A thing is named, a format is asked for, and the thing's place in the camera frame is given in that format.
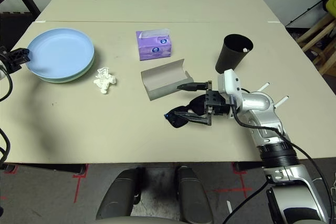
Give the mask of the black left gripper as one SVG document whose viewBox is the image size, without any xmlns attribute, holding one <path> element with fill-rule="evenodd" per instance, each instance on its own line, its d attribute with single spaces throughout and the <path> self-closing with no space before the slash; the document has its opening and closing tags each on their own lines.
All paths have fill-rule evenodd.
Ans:
<svg viewBox="0 0 336 224">
<path fill-rule="evenodd" d="M 22 67 L 20 63 L 29 62 L 29 49 L 18 48 L 11 52 L 1 50 L 1 63 L 4 65 L 8 74 L 12 74 Z"/>
</svg>

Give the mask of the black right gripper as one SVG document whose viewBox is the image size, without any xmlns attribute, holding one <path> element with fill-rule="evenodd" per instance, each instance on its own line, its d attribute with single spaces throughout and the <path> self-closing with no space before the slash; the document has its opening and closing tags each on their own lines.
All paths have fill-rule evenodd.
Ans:
<svg viewBox="0 0 336 224">
<path fill-rule="evenodd" d="M 211 125 L 213 115 L 228 116 L 230 113 L 230 105 L 220 95 L 218 91 L 212 90 L 212 81 L 208 82 L 190 82 L 177 86 L 177 89 L 184 91 L 206 90 L 205 92 L 205 114 L 197 115 L 191 112 L 174 112 L 190 122 Z"/>
</svg>

